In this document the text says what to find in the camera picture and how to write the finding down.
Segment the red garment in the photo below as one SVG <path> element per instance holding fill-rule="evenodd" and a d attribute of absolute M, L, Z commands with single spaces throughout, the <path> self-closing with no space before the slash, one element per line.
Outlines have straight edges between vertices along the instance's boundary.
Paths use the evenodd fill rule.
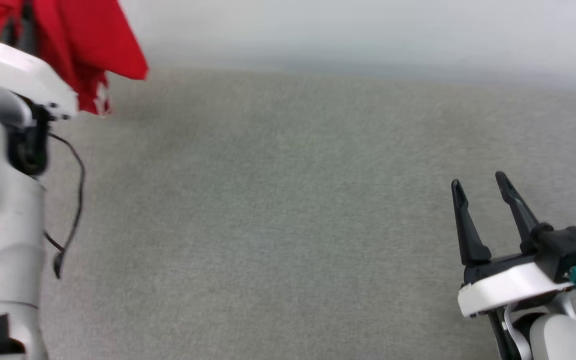
<path fill-rule="evenodd" d="M 0 0 L 0 32 L 20 18 L 22 4 Z M 146 79 L 148 64 L 117 0 L 33 0 L 32 8 L 39 57 L 78 93 L 81 110 L 110 110 L 106 71 Z"/>

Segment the gray carpet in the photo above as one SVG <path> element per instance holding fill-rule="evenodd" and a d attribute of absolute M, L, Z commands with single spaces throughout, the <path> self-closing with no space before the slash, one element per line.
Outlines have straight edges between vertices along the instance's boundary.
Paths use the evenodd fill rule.
<path fill-rule="evenodd" d="M 494 359 L 457 305 L 451 180 L 495 255 L 519 250 L 496 170 L 576 225 L 576 93 L 207 70 L 112 91 L 112 116 L 55 129 L 88 173 L 44 276 L 56 360 Z M 51 146 L 63 239 L 78 173 Z"/>

